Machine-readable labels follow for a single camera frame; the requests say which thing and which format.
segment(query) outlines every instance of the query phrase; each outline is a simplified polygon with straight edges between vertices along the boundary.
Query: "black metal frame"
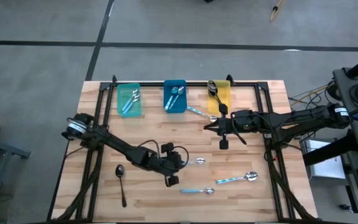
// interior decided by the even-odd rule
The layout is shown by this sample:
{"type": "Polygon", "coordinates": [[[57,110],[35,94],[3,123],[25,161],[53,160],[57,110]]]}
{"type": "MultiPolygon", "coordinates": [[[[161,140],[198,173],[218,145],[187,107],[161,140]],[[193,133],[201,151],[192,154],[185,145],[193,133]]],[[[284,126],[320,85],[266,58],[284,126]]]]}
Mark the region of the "black metal frame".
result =
{"type": "MultiPolygon", "coordinates": [[[[257,106],[258,106],[258,110],[259,111],[264,111],[263,108],[263,104],[262,104],[262,97],[261,97],[261,91],[263,91],[265,98],[266,98],[266,103],[267,103],[267,111],[268,112],[273,112],[273,106],[272,106],[272,102],[270,99],[270,92],[269,92],[269,86],[267,82],[234,82],[233,79],[231,78],[230,75],[227,76],[227,80],[231,81],[231,85],[232,86],[243,86],[243,87],[252,87],[255,90],[255,95],[256,95],[256,100],[257,100],[257,106]]],[[[96,109],[95,109],[95,118],[98,120],[99,119],[99,114],[100,114],[100,110],[101,110],[101,103],[102,103],[102,99],[103,99],[103,93],[106,90],[109,90],[109,95],[108,95],[108,100],[106,102],[106,109],[105,109],[105,116],[104,116],[104,120],[103,120],[103,124],[107,125],[108,124],[108,117],[109,117],[109,110],[110,110],[110,105],[111,105],[111,101],[112,101],[112,91],[114,89],[114,87],[118,84],[127,84],[127,83],[133,83],[133,82],[117,82],[116,81],[116,77],[113,77],[113,82],[102,82],[100,84],[100,88],[99,88],[99,95],[98,95],[98,101],[96,104],[96,109]]],[[[139,83],[140,86],[155,86],[155,87],[163,87],[163,82],[140,82],[139,83]]],[[[187,82],[186,85],[187,86],[204,86],[207,87],[207,82],[187,82]]],[[[271,151],[272,149],[270,148],[270,138],[268,138],[267,136],[264,136],[264,143],[265,143],[265,150],[266,151],[271,151]]],[[[83,173],[83,180],[81,183],[81,189],[83,189],[86,186],[87,181],[89,180],[89,174],[90,174],[90,169],[91,169],[91,160],[92,160],[92,156],[93,156],[93,150],[88,150],[87,156],[86,156],[86,160],[85,160],[85,168],[84,168],[84,173],[83,173]]],[[[95,163],[95,169],[99,169],[100,172],[100,168],[101,168],[101,162],[102,162],[102,156],[103,156],[103,149],[98,149],[98,157],[95,163]]],[[[271,158],[271,153],[267,153],[267,158],[268,159],[272,159],[271,158]]],[[[277,153],[277,157],[278,157],[278,165],[280,168],[280,174],[283,177],[283,180],[285,182],[285,184],[288,186],[288,177],[287,177],[287,173],[285,170],[285,164],[284,164],[284,160],[283,160],[283,155],[281,153],[281,151],[278,151],[277,153]]],[[[98,190],[98,180],[99,180],[99,172],[96,172],[97,177],[94,179],[93,187],[92,187],[92,191],[91,191],[91,197],[89,200],[89,210],[88,210],[88,214],[86,218],[82,218],[82,214],[83,214],[83,200],[80,201],[80,203],[78,204],[77,208],[76,208],[76,214],[75,214],[75,219],[73,220],[51,220],[52,217],[52,212],[53,212],[53,208],[55,206],[55,200],[56,200],[56,196],[57,196],[57,191],[58,191],[58,187],[60,184],[60,178],[62,176],[62,170],[64,167],[64,163],[65,163],[65,158],[63,159],[62,162],[62,168],[60,171],[60,175],[58,178],[58,182],[55,188],[55,193],[53,195],[53,199],[50,205],[50,210],[48,213],[48,217],[47,217],[47,222],[46,223],[86,223],[86,222],[92,222],[93,221],[93,213],[94,213],[94,206],[95,206],[95,202],[96,202],[96,195],[97,195],[97,190],[98,190]]],[[[274,166],[274,164],[272,162],[268,163],[268,166],[274,166]]],[[[277,218],[278,220],[282,220],[284,218],[283,216],[283,210],[282,210],[282,204],[281,204],[281,200],[280,200],[280,194],[278,192],[278,187],[277,187],[277,183],[274,179],[271,179],[271,183],[272,183],[272,190],[273,190],[273,197],[274,197],[274,201],[275,201],[275,209],[276,209],[276,213],[277,213],[277,218]]],[[[295,213],[294,213],[294,208],[293,205],[290,203],[289,198],[286,196],[286,203],[287,203],[287,208],[288,208],[288,216],[290,217],[290,219],[295,219],[295,213]]]]}

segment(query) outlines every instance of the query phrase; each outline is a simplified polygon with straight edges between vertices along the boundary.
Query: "utensil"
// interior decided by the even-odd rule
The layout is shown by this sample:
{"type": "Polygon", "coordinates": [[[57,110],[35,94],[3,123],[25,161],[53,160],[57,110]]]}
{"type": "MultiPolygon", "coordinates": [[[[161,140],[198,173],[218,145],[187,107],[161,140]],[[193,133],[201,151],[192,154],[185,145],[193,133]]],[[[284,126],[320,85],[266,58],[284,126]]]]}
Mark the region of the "utensil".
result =
{"type": "Polygon", "coordinates": [[[208,94],[212,97],[215,97],[219,104],[222,104],[222,101],[218,96],[218,88],[216,87],[215,82],[212,80],[208,81],[208,94]]]}
{"type": "Polygon", "coordinates": [[[247,172],[245,176],[243,177],[234,177],[234,178],[229,178],[229,179],[224,179],[224,180],[217,180],[216,184],[223,184],[223,183],[227,183],[227,182],[232,182],[235,180],[248,180],[248,181],[254,181],[256,179],[258,179],[258,173],[252,171],[252,172],[247,172]]]}
{"type": "Polygon", "coordinates": [[[172,106],[175,104],[175,102],[177,101],[178,97],[179,97],[180,95],[182,95],[184,91],[185,91],[185,87],[184,87],[184,86],[180,86],[179,89],[178,89],[178,95],[177,95],[177,97],[175,97],[175,99],[173,100],[173,102],[172,102],[171,105],[169,106],[170,109],[171,109],[172,106]]]}
{"type": "Polygon", "coordinates": [[[197,158],[194,162],[187,162],[187,165],[192,165],[192,164],[198,164],[198,165],[202,165],[205,163],[205,159],[204,158],[197,158]]]}
{"type": "Polygon", "coordinates": [[[171,100],[172,100],[172,98],[173,98],[173,95],[174,95],[174,94],[177,94],[177,93],[178,93],[178,90],[179,90],[179,88],[176,87],[176,86],[172,88],[172,90],[171,90],[172,95],[171,95],[171,97],[169,98],[167,105],[165,105],[165,107],[164,107],[165,110],[168,109],[169,104],[171,103],[171,100]]]}
{"type": "Polygon", "coordinates": [[[209,122],[211,122],[211,123],[213,123],[213,122],[218,120],[217,116],[208,116],[208,115],[204,114],[203,112],[201,112],[199,110],[196,110],[196,109],[194,109],[194,108],[192,108],[190,106],[187,106],[187,109],[192,111],[192,112],[195,112],[195,113],[198,113],[200,115],[203,115],[203,116],[207,117],[209,119],[209,122]]]}
{"type": "Polygon", "coordinates": [[[127,108],[125,109],[125,111],[122,112],[122,113],[128,113],[129,109],[132,107],[132,105],[133,105],[136,101],[139,100],[139,98],[140,98],[140,95],[136,95],[135,98],[134,98],[134,100],[132,100],[132,102],[130,103],[130,105],[128,105],[128,107],[127,107],[127,108]]]}
{"type": "Polygon", "coordinates": [[[122,181],[121,177],[124,175],[124,166],[118,164],[116,168],[116,176],[119,178],[119,183],[121,184],[121,198],[122,198],[122,206],[125,208],[127,207],[127,200],[125,199],[124,189],[122,189],[122,181]]]}
{"type": "Polygon", "coordinates": [[[124,107],[122,108],[122,111],[125,111],[125,109],[127,108],[127,106],[129,105],[129,103],[131,103],[133,97],[135,97],[136,95],[138,95],[138,92],[139,90],[136,89],[134,91],[132,91],[132,96],[129,98],[129,100],[127,101],[127,103],[124,105],[124,107]]]}
{"type": "Polygon", "coordinates": [[[204,190],[199,190],[199,189],[183,189],[180,190],[181,193],[183,194],[188,194],[188,193],[198,193],[198,192],[205,192],[206,194],[214,194],[215,190],[211,187],[207,187],[204,190]]]}

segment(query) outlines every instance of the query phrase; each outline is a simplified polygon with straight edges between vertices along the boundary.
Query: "gray floor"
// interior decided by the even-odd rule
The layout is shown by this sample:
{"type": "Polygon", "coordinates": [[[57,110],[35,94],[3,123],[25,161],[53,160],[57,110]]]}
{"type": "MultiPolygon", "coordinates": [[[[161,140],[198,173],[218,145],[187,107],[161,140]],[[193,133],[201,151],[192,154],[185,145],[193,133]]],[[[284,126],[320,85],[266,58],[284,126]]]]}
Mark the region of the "gray floor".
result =
{"type": "MultiPolygon", "coordinates": [[[[0,0],[0,40],[96,41],[108,0],[0,0]]],[[[105,42],[358,47],[358,1],[287,1],[274,22],[274,0],[116,0],[105,42]]],[[[45,221],[92,47],[0,46],[0,140],[32,151],[15,159],[3,191],[0,220],[45,221]]],[[[358,52],[102,48],[93,80],[285,80],[288,95],[326,84],[358,52]]],[[[319,137],[344,131],[322,130],[319,137]]],[[[339,210],[344,187],[313,182],[319,217],[358,223],[339,210]]]]}

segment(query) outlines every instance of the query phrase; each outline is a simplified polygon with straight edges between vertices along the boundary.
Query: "wooden tabletop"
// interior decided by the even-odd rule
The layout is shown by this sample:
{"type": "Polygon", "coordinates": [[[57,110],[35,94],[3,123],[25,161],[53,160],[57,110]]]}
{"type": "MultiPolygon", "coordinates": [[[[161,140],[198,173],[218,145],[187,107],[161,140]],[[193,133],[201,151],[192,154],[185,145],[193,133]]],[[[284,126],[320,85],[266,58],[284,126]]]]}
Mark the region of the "wooden tabletop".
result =
{"type": "MultiPolygon", "coordinates": [[[[274,112],[290,112],[290,106],[281,80],[267,81],[274,112]]],[[[100,82],[84,82],[78,104],[78,113],[94,115],[100,82]]],[[[94,222],[269,222],[277,221],[272,185],[267,162],[264,160],[264,144],[261,134],[241,134],[248,145],[243,145],[235,135],[228,136],[229,149],[219,150],[221,137],[203,130],[208,124],[204,117],[185,111],[167,114],[162,107],[163,91],[160,87],[141,87],[142,116],[122,118],[117,113],[116,91],[110,110],[109,127],[117,137],[131,145],[154,139],[160,145],[173,142],[184,146],[190,159],[202,157],[203,165],[188,165],[177,173],[178,185],[166,187],[163,176],[146,172],[131,165],[123,155],[105,147],[94,211],[94,222]],[[121,189],[115,176],[118,164],[125,167],[122,178],[128,206],[121,207],[121,189]],[[256,171],[259,178],[254,182],[237,181],[215,184],[215,180],[242,176],[256,171]],[[180,189],[212,187],[213,195],[204,193],[181,194],[180,189]]],[[[188,87],[187,103],[208,114],[207,89],[188,87]]],[[[231,111],[255,110],[255,91],[251,87],[231,88],[231,111]]],[[[68,153],[79,148],[79,141],[71,142],[68,153]]],[[[146,147],[157,150],[155,145],[146,147]]],[[[317,216],[313,196],[303,163],[302,154],[294,148],[283,150],[290,188],[313,216],[317,216]]],[[[86,149],[70,155],[63,167],[52,218],[57,218],[74,199],[81,185],[86,149]]],[[[286,204],[280,191],[284,214],[286,204]]]]}

